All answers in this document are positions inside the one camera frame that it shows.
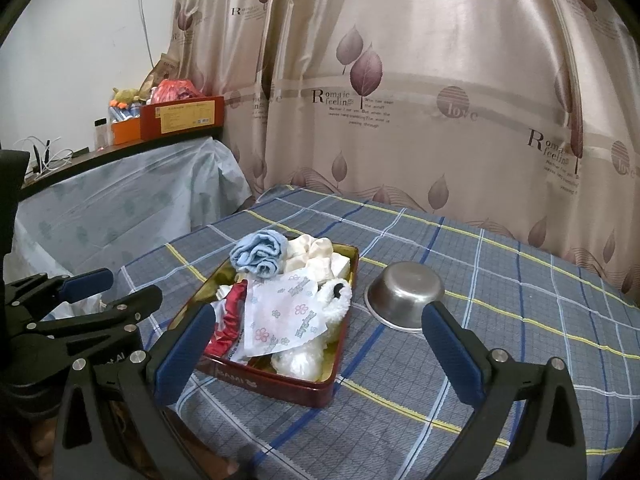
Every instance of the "blue towel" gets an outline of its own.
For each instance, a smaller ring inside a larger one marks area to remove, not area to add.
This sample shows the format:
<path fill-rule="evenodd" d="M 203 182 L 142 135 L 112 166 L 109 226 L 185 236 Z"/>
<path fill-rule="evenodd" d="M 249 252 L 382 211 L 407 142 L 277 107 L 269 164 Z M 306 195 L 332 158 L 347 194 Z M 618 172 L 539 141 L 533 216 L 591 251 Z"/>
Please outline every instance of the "blue towel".
<path fill-rule="evenodd" d="M 263 229 L 242 238 L 229 254 L 238 272 L 258 278 L 272 278 L 278 273 L 287 249 L 287 239 L 277 231 Z"/>

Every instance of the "wall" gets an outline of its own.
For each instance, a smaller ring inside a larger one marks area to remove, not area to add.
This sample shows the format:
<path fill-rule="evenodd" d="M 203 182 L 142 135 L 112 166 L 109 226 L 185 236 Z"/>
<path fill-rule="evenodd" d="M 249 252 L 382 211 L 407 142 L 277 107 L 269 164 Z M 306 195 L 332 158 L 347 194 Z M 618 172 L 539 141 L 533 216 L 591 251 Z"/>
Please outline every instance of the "wall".
<path fill-rule="evenodd" d="M 144 0 L 154 62 L 171 37 L 174 0 Z M 112 87 L 151 70 L 138 0 L 32 0 L 0 48 L 0 142 L 61 136 L 56 150 L 94 147 Z"/>

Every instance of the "blue gripper pad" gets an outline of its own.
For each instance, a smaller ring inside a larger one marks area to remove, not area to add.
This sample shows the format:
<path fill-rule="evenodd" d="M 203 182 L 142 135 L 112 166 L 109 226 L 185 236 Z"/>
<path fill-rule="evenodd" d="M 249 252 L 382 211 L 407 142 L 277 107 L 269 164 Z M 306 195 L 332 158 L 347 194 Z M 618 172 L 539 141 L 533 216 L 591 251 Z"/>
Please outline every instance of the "blue gripper pad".
<path fill-rule="evenodd" d="M 190 325 L 183 329 L 178 341 L 156 371 L 154 399 L 160 406 L 168 406 L 178 400 L 211 339 L 215 325 L 216 312 L 206 304 L 200 308 Z M 156 345 L 165 335 L 169 335 L 168 332 L 160 336 Z"/>
<path fill-rule="evenodd" d="M 481 406 L 486 396 L 480 368 L 433 304 L 422 310 L 422 333 L 460 402 Z"/>
<path fill-rule="evenodd" d="M 67 278 L 58 289 L 58 299 L 75 303 L 89 296 L 109 290 L 113 285 L 113 273 L 109 269 L 92 270 Z"/>

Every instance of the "metal bowl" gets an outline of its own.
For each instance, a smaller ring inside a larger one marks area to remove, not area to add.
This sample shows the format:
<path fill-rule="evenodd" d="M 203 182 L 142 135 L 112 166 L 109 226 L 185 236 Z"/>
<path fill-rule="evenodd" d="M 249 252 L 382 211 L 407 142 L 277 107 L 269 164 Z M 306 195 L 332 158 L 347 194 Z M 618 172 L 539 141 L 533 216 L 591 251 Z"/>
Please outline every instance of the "metal bowl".
<path fill-rule="evenodd" d="M 429 267 L 397 262 L 369 283 L 364 301 L 380 323 L 403 332 L 422 332 L 424 306 L 443 296 L 442 280 Z"/>

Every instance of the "red plastic bag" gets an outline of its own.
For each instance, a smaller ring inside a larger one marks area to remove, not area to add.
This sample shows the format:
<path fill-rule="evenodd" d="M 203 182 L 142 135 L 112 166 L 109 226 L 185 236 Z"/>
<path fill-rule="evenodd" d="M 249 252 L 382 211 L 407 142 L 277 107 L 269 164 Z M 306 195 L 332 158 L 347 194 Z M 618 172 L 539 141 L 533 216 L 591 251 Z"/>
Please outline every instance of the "red plastic bag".
<path fill-rule="evenodd" d="M 196 90 L 196 87 L 188 79 L 164 79 L 156 88 L 151 98 L 151 104 L 204 96 L 202 92 Z"/>

